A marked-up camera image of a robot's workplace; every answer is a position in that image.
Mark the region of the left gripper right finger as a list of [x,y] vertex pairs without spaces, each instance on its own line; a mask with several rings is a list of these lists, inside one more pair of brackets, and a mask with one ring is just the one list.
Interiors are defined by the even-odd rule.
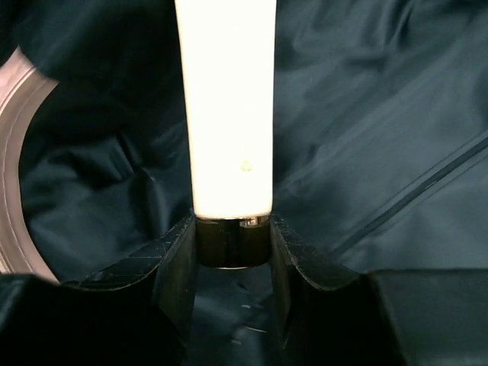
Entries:
[[483,269],[379,270],[329,261],[271,218],[271,273],[291,365],[485,365]]

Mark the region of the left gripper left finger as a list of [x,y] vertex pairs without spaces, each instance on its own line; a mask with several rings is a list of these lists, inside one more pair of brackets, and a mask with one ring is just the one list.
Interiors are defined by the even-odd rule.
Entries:
[[3,365],[180,365],[191,328],[194,221],[82,281],[1,277]]

